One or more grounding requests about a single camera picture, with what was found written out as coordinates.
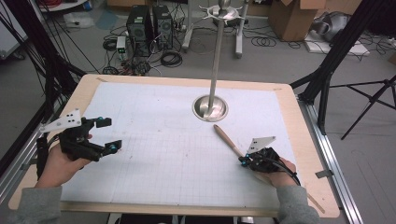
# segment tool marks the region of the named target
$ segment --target white paper sheet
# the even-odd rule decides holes
[[[84,117],[112,118],[92,128],[91,142],[122,140],[121,150],[92,162],[64,185],[63,201],[277,209],[276,190],[243,168],[192,103],[209,88],[101,83]],[[252,138],[275,136],[273,147],[295,163],[276,95],[216,90],[230,110],[216,122],[246,153]]]

